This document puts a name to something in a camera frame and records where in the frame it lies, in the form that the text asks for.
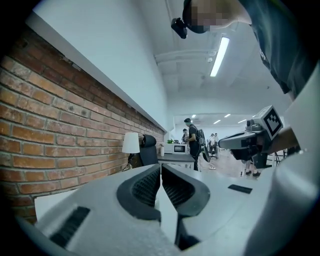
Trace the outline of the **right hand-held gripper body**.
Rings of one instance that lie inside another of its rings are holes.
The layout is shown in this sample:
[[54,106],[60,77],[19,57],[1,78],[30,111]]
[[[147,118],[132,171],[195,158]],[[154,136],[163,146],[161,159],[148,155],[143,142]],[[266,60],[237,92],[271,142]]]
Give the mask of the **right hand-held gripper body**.
[[256,155],[267,153],[276,135],[283,128],[283,122],[275,108],[270,105],[246,121],[240,148],[232,149],[236,160],[248,161]]

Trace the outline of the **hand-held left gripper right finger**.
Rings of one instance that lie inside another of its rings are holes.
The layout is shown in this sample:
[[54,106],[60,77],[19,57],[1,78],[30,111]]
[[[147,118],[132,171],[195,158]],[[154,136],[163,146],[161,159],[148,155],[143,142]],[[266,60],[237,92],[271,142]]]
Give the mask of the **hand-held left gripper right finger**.
[[247,256],[250,236],[263,212],[273,171],[257,179],[161,166],[162,187],[177,217],[175,243],[163,256]]

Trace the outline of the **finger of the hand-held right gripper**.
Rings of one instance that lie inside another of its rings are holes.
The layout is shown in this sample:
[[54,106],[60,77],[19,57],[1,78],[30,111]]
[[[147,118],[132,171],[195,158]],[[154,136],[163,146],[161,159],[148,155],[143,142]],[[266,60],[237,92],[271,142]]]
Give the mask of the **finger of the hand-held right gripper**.
[[251,145],[255,145],[256,134],[253,132],[240,132],[231,136],[227,136],[218,141],[218,146],[221,149],[240,150]]

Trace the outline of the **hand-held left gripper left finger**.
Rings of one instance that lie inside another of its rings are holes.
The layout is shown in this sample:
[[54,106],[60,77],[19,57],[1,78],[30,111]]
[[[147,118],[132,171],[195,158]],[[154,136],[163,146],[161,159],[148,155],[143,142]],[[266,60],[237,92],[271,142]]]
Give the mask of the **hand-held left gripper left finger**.
[[50,256],[176,256],[155,209],[160,166],[85,184],[36,224],[34,241]]

